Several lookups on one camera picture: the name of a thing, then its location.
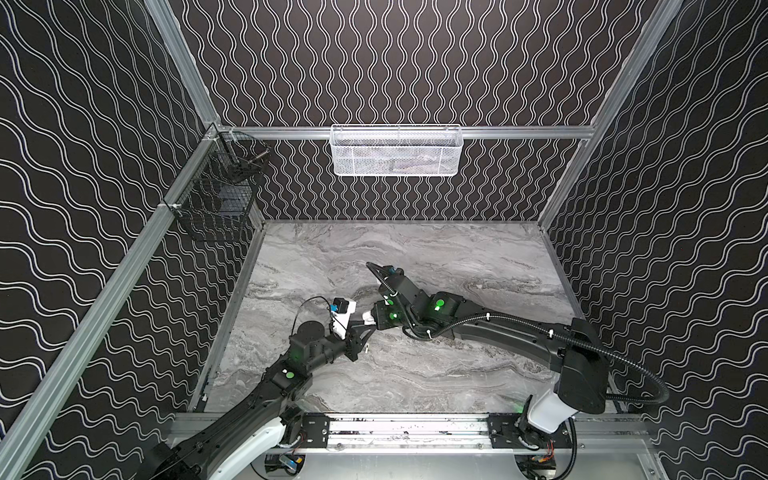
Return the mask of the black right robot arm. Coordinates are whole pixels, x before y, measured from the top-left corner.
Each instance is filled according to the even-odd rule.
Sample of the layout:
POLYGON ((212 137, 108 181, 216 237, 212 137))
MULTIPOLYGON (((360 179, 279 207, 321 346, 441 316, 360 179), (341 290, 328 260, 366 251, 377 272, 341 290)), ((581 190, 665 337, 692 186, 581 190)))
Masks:
POLYGON ((486 343, 548 367, 557 380, 523 407, 518 429, 552 434, 578 413, 602 414, 606 403, 661 405, 670 396, 664 381, 643 365, 606 348, 589 322, 548 323, 496 311, 446 291, 428 294, 400 269, 376 275, 378 301, 371 311, 380 330, 399 327, 422 342, 454 336, 486 343), (656 388, 653 395, 611 394, 609 368, 624 366, 656 388))

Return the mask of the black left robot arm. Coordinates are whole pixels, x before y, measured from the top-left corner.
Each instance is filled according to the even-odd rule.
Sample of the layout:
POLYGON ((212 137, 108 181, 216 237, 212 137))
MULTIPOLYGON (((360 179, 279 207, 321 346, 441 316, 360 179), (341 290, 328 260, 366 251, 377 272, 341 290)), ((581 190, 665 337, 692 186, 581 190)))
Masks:
POLYGON ((285 437, 297 398, 311 386, 312 373, 344 356, 356 361, 375 324, 353 321, 341 337, 318 321, 305 322, 289 347, 263 373, 245 399, 208 427, 171 448, 154 447, 137 479, 233 479, 285 437))

